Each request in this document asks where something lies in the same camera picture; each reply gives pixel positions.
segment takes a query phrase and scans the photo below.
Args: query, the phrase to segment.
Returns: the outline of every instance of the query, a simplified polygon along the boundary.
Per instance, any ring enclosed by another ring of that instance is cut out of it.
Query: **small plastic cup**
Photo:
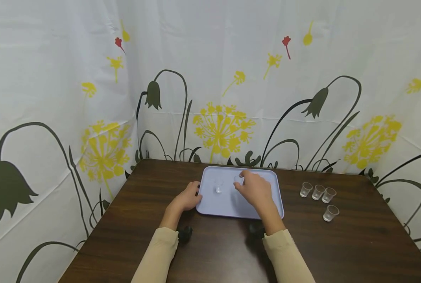
[[[323,203],[329,203],[333,197],[336,196],[336,191],[333,188],[326,188],[325,193],[323,195]]]
[[[323,185],[315,185],[311,198],[314,200],[319,200],[321,196],[324,194],[324,191],[325,191],[325,187]]]
[[[217,194],[222,193],[223,188],[223,180],[222,179],[215,179],[214,181],[214,188]]]
[[[237,175],[237,176],[234,177],[234,182],[243,185],[244,184],[244,177],[242,177],[240,175]]]
[[[323,218],[325,221],[330,222],[340,213],[340,210],[333,205],[327,206],[327,210],[325,211]]]
[[[302,190],[300,190],[301,197],[307,197],[310,191],[313,189],[313,185],[309,182],[303,182]]]

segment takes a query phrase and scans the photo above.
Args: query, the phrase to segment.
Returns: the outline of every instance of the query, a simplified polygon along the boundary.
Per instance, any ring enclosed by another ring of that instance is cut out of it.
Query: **wooden table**
[[[143,160],[62,276],[60,283],[129,283],[164,209],[208,164]],[[421,253],[374,186],[363,176],[274,169],[284,223],[316,282],[421,283]],[[340,209],[299,196],[302,182],[333,187]],[[247,242],[253,220],[183,214],[190,242],[180,246],[167,282],[276,282],[261,241]]]

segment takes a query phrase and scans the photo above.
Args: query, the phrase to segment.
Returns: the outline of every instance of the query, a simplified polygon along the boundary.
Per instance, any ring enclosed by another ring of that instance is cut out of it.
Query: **shower curtain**
[[[0,282],[145,158],[365,175],[421,249],[421,1],[0,1]]]

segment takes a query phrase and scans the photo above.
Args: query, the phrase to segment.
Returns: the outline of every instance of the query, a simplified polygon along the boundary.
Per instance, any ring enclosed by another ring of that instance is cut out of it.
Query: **red flower print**
[[[123,40],[122,39],[120,39],[119,37],[117,37],[114,40],[114,44],[116,44],[119,48],[121,48],[124,51],[124,49],[123,49]]]
[[[291,56],[289,56],[289,50],[288,50],[289,41],[291,41],[291,38],[287,36],[281,42],[283,42],[283,45],[286,47],[286,52],[288,53],[289,60],[291,60]]]

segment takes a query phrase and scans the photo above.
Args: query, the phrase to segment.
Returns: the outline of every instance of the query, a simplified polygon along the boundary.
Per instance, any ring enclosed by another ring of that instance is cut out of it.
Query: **yellow dandelion print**
[[[414,78],[411,83],[408,84],[407,93],[419,92],[421,90],[421,80]]]
[[[369,163],[379,161],[381,155],[386,153],[390,144],[396,140],[401,129],[401,123],[396,121],[394,115],[374,116],[363,125],[361,129],[353,129],[347,134],[349,139],[343,146],[346,154],[344,160],[356,164],[364,169]]]
[[[86,97],[93,97],[97,92],[96,87],[92,83],[82,83],[81,86],[83,87],[81,90],[85,93]]]
[[[116,59],[107,57],[107,59],[110,60],[110,66],[114,68],[114,76],[116,78],[116,83],[118,83],[118,69],[124,69],[123,59],[121,56],[118,56]]]
[[[251,129],[256,123],[237,111],[235,105],[214,107],[209,102],[207,109],[203,108],[200,113],[193,118],[193,124],[197,126],[195,134],[203,140],[204,147],[212,149],[210,162],[214,154],[229,158],[231,152],[240,151],[241,141],[249,143],[252,138],[253,132],[241,130]]]
[[[270,53],[268,53],[268,60],[267,60],[268,67],[267,67],[266,74],[264,74],[264,78],[262,78],[263,80],[266,79],[267,73],[270,70],[271,66],[275,66],[277,68],[280,66],[281,57],[282,56],[279,56],[278,54],[276,54],[276,56],[274,57]]]
[[[229,86],[225,89],[222,96],[225,96],[225,93],[228,91],[228,89],[236,83],[237,85],[242,84],[245,81],[245,74],[242,71],[236,71],[236,74],[234,75],[234,80],[232,83],[229,84]]]
[[[124,174],[123,165],[130,159],[125,151],[127,147],[132,146],[127,137],[128,129],[128,125],[105,124],[100,120],[85,129],[81,138],[81,170],[87,171],[90,181],[104,181],[112,199],[113,194],[107,180]]]
[[[303,44],[310,45],[313,42],[313,36],[311,35],[311,27],[313,26],[313,22],[311,21],[310,28],[308,29],[308,33],[303,37]]]

